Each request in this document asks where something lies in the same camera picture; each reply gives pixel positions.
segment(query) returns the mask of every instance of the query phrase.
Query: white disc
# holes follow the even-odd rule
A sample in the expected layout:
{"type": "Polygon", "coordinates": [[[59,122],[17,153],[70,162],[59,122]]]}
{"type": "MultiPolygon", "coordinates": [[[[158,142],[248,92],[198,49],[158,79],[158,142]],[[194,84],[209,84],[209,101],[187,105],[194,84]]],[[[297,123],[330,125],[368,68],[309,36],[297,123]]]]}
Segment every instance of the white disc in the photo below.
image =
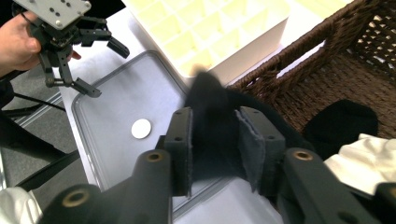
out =
{"type": "Polygon", "coordinates": [[[145,138],[151,132],[151,123],[147,119],[139,119],[132,125],[132,136],[137,139],[145,138]]]}

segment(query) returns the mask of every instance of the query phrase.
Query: bolt hole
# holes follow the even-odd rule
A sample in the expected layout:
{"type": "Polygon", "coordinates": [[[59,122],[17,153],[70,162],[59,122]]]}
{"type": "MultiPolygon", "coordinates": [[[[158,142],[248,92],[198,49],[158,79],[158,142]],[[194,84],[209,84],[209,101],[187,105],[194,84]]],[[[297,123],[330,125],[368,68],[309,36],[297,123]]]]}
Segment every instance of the bolt hole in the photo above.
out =
{"type": "Polygon", "coordinates": [[[338,216],[348,224],[358,224],[358,219],[348,212],[339,212],[338,216]]]}
{"type": "Polygon", "coordinates": [[[314,159],[311,154],[304,151],[295,151],[293,155],[301,161],[312,161],[314,159]]]}
{"type": "Polygon", "coordinates": [[[70,197],[70,202],[77,202],[77,201],[81,200],[83,197],[84,197],[83,193],[74,194],[70,197]]]}
{"type": "Polygon", "coordinates": [[[161,155],[160,153],[154,152],[154,153],[148,154],[147,159],[148,159],[148,161],[151,161],[151,162],[160,161],[163,159],[163,155],[161,155]]]}

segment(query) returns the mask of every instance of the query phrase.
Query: woven basket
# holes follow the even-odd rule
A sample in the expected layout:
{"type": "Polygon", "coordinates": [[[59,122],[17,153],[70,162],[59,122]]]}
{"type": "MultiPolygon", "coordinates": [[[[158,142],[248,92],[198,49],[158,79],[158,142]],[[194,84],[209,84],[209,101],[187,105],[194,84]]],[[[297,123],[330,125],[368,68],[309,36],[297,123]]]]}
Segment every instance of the woven basket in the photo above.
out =
{"type": "Polygon", "coordinates": [[[371,107],[396,137],[396,0],[355,0],[229,88],[273,106],[297,131],[341,100],[371,107]],[[315,46],[316,53],[276,76],[315,46]]]}

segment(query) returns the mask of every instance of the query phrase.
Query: finger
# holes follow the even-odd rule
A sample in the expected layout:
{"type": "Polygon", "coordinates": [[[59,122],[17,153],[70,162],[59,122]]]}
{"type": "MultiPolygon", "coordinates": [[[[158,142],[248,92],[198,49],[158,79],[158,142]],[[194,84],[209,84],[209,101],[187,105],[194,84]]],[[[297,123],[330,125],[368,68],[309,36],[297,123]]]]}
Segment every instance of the finger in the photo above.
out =
{"type": "Polygon", "coordinates": [[[81,59],[81,55],[79,55],[77,52],[73,51],[68,57],[67,57],[67,61],[69,62],[71,59],[76,59],[79,60],[81,59]]]}
{"type": "Polygon", "coordinates": [[[25,47],[29,53],[38,53],[41,50],[41,45],[35,38],[27,38],[25,40],[25,47]]]}
{"type": "Polygon", "coordinates": [[[81,55],[79,55],[77,52],[73,51],[72,58],[80,60],[81,59],[81,55]]]}

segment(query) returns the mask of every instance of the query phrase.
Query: metal mounting plate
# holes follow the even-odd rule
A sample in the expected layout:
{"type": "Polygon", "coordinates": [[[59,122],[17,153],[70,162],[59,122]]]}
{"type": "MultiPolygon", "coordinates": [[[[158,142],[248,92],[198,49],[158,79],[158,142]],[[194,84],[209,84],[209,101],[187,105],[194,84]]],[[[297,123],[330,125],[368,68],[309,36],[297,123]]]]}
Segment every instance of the metal mounting plate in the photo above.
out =
{"type": "Polygon", "coordinates": [[[14,0],[57,30],[62,30],[91,9],[89,1],[81,0],[14,0]]]}

